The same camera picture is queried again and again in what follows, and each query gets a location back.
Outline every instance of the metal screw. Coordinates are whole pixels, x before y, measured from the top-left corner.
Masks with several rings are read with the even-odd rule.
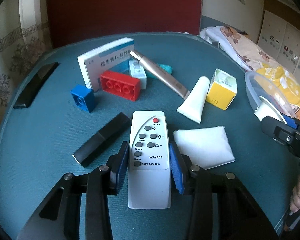
[[[72,179],[72,177],[73,177],[73,174],[72,173],[66,173],[64,176],[63,176],[63,178],[65,179],[65,180],[69,180],[69,179]]]
[[[109,169],[109,167],[107,165],[102,165],[99,167],[100,171],[107,171]]]
[[[191,165],[190,169],[191,171],[199,171],[200,167],[198,165]]]
[[[227,176],[228,179],[234,179],[235,178],[235,175],[232,172],[228,172],[226,174],[226,176]]]

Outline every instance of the yellow and white box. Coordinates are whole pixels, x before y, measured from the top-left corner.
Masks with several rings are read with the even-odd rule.
[[[226,110],[237,94],[237,80],[220,69],[216,69],[211,79],[206,101]]]

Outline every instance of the wooden trim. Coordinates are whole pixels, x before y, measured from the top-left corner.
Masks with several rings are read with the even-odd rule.
[[[264,10],[279,16],[280,18],[284,19],[292,26],[300,30],[300,14],[289,6],[277,0],[265,0]]]

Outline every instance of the toy brick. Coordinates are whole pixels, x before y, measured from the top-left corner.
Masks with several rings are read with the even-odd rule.
[[[92,89],[88,89],[82,85],[76,85],[76,87],[71,90],[71,95],[76,106],[88,113],[91,113],[96,107],[96,100]]]
[[[100,76],[102,89],[125,99],[136,101],[140,94],[140,80],[107,70]]]

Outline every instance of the transparent plastic container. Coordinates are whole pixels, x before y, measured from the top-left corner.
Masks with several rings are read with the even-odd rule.
[[[261,105],[259,96],[263,96],[273,104],[280,113],[290,117],[296,117],[286,97],[270,80],[253,71],[248,71],[244,75],[244,79],[246,82],[247,96],[253,111]]]

